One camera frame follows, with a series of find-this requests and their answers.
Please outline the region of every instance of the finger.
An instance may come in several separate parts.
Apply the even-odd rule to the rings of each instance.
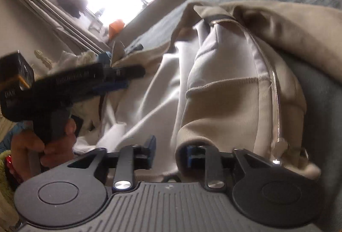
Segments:
[[[72,151],[70,151],[59,154],[44,155],[40,158],[40,163],[45,167],[53,168],[63,163],[66,163],[67,161],[72,160],[73,158],[74,154],[72,153]]]
[[[75,133],[76,123],[72,118],[70,118],[68,120],[68,122],[66,123],[64,131],[65,131],[66,135],[71,135],[71,134]]]
[[[65,136],[59,140],[54,140],[53,142],[48,143],[44,149],[44,153],[49,155],[71,151],[75,142],[76,136],[74,134],[70,134],[69,136]]]
[[[26,149],[36,152],[42,152],[45,148],[44,143],[36,136],[32,130],[24,130],[13,136],[11,140],[12,149]]]
[[[32,132],[22,131],[11,140],[11,157],[15,171],[26,181],[31,178],[28,150],[42,152],[44,143]]]

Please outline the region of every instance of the orange object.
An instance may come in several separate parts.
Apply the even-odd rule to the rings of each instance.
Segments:
[[[109,25],[109,39],[112,40],[124,29],[125,23],[121,19],[112,22]]]

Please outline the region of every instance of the white wall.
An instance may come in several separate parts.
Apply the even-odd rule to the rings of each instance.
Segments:
[[[18,0],[0,0],[0,56],[20,50],[40,74],[45,66],[34,55],[41,50],[47,57],[57,61],[63,45],[52,32]]]

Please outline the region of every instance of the gray blanket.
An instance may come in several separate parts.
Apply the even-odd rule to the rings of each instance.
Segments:
[[[187,0],[132,44],[141,43],[145,48],[152,48],[168,41],[186,3],[192,1],[197,0]],[[218,4],[233,0],[201,1]],[[342,9],[342,0],[278,1],[317,4]],[[342,87],[303,61],[289,54],[282,53],[281,55],[298,77],[307,100],[303,145],[307,148],[311,160],[322,169],[319,182],[324,188],[326,206],[317,224],[324,231],[339,231],[342,229]]]

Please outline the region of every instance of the silver screw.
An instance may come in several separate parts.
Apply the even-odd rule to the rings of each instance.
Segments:
[[[210,181],[208,183],[208,187],[212,189],[220,189],[224,187],[224,182],[219,181],[219,180]]]
[[[117,181],[114,187],[116,189],[128,189],[131,187],[131,183],[129,181]]]

